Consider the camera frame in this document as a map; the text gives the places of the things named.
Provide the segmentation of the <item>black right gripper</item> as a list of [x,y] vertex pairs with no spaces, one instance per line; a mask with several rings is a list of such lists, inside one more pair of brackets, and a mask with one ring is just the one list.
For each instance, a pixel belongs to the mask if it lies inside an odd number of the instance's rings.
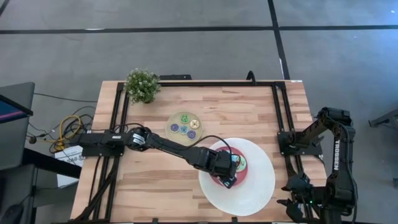
[[278,199],[277,203],[287,207],[286,213],[295,223],[306,223],[313,218],[313,213],[308,199],[308,194],[312,185],[309,178],[299,172],[288,179],[287,185],[281,189],[292,193],[291,199]]

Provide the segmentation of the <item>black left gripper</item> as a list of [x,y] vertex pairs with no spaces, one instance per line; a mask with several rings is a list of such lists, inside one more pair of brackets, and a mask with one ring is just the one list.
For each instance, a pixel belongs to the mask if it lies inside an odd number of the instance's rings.
[[236,163],[228,151],[208,150],[204,171],[219,178],[219,181],[228,189],[237,181]]

